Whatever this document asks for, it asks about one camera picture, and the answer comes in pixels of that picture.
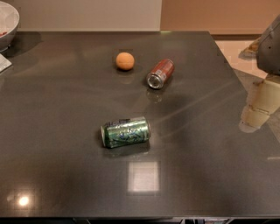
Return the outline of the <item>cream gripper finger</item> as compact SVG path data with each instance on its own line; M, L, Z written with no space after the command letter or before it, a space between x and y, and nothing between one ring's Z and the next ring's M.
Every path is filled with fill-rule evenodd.
M268 74L265 79L254 80L241 113L240 130L245 133L259 130L279 108L280 76Z

